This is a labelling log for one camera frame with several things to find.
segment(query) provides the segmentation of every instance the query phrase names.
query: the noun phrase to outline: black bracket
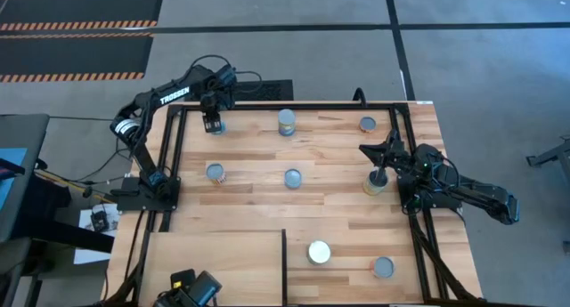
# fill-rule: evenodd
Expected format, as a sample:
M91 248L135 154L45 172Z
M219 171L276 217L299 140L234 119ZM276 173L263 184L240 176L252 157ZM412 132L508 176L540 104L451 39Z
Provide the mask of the black bracket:
M400 114L406 117L410 115L410 106L408 106L407 103L395 103L394 108L396 109L396 111L398 111Z
M142 184L139 178L125 178L121 189L113 190L110 198L117 202L117 210L119 211L153 210L165 212L175 210L178 206L180 178L170 178L167 186L169 196L157 198L156 193Z
M179 104L173 104L168 106L168 110L167 110L167 117L171 118L174 117L176 114L180 113L180 111L183 109L183 105L179 105Z

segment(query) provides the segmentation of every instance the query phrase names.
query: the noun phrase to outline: white paper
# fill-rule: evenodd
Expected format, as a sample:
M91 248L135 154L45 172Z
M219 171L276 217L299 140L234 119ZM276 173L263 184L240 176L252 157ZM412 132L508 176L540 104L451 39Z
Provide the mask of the white paper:
M93 212L97 213L102 211L103 206L105 206L105 212L107 212L107 221L109 222L109 230L104 231L103 234L115 237L117 234L118 218L120 217L118 215L116 204L96 205L93 207L93 211L91 209L82 210L79 214L79 227L87 230L93 230L93 226L91 224L91 214ZM107 253L87 249L76 249L73 263L94 263L109 259L110 254Z

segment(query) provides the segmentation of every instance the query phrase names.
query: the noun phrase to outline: butcher block tabletop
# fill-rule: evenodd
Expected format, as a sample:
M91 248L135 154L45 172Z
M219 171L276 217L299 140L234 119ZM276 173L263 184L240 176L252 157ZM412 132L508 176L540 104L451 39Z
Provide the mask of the butcher block tabletop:
M444 152L434 105L408 103L417 144L428 143ZM148 135L155 162L166 113L167 108L157 111ZM386 139L391 128L388 112L297 110L297 130L290 137L279 135L277 113L224 111L227 131L212 135L205 133L199 111L188 112L178 208L172 213L170 232L151 233L140 305L152 306L157 295L169 289L170 274L190 268L210 272L223 285L217 296L220 305L281 305L281 229L287 232L289 303L421 302L410 225L401 212L394 171L387 170L389 183L379 195L368 196L362 190L373 165L358 146ZM372 133L359 129L365 116L377 122ZM405 140L402 117L398 123ZM212 163L224 167L226 182L221 185L206 177ZM302 175L296 190L283 184L284 173L292 168ZM432 210L432 215L442 258L465 288L480 296L462 220L448 209ZM129 212L120 218L108 269L110 294L123 281L138 216ZM158 214L155 230L161 218ZM143 217L131 268L138 260L145 221ZM307 246L315 240L325 241L332 251L323 265L307 259ZM379 256L393 260L392 278L371 273L370 263ZM432 296L437 297L427 256L426 265Z

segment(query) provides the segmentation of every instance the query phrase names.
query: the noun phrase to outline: hazard striped mat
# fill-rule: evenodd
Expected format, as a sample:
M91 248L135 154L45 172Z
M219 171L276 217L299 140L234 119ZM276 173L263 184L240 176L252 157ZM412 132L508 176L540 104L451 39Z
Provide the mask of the hazard striped mat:
M154 27L161 5L162 0L7 0L0 31Z
M0 82L144 77L151 33L0 36Z

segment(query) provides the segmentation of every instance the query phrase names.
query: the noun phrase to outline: white can lid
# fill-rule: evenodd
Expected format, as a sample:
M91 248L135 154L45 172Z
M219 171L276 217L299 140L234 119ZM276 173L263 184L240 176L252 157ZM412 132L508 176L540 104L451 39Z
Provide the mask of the white can lid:
M316 240L309 246L309 258L314 263L326 263L330 259L330 247L326 242Z

